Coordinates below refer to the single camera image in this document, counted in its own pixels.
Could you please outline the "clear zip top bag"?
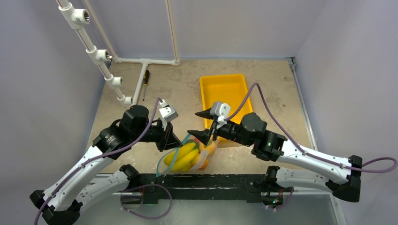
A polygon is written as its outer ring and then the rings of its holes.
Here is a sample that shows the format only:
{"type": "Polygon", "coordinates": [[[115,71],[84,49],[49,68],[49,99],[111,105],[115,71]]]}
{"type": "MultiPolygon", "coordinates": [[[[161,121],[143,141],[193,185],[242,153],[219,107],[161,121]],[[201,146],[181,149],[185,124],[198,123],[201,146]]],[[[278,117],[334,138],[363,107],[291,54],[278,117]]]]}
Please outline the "clear zip top bag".
{"type": "Polygon", "coordinates": [[[205,145],[188,134],[183,139],[182,147],[174,148],[160,158],[156,168],[156,177],[169,173],[204,171],[210,165],[218,143],[219,140],[210,140],[205,145]]]}

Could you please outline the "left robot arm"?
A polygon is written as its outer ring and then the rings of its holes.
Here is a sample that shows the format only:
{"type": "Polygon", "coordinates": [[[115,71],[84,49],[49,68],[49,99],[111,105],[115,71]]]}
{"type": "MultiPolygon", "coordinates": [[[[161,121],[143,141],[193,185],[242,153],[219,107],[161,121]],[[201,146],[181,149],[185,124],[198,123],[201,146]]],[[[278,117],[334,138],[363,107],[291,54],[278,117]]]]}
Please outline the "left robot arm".
{"type": "Polygon", "coordinates": [[[172,120],[178,116],[175,108],[162,100],[153,111],[142,105],[131,106],[122,118],[100,132],[84,156],[59,181],[46,190],[34,191],[30,200],[38,208],[36,218],[43,218],[49,225],[71,225],[108,195],[144,190],[146,184],[131,165],[123,165],[93,185],[90,181],[138,142],[155,143],[159,151],[182,146],[173,133],[172,120]]]}

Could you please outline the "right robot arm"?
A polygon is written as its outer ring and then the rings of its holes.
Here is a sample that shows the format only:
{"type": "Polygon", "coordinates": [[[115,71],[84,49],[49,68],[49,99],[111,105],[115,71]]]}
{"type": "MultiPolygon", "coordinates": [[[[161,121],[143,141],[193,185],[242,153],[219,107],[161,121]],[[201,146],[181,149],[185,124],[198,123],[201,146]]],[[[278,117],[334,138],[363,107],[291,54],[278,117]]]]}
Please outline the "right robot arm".
{"type": "Polygon", "coordinates": [[[252,146],[251,153],[263,161],[282,162],[299,166],[299,170],[269,166],[263,181],[258,184],[268,191],[304,187],[332,193],[340,200],[357,203],[360,200],[362,158],[330,156],[296,145],[292,139],[266,129],[267,123],[257,114],[243,116],[240,123],[227,121],[220,125],[210,110],[196,113],[213,119],[210,129],[188,130],[201,143],[208,144],[218,137],[252,146]]]}

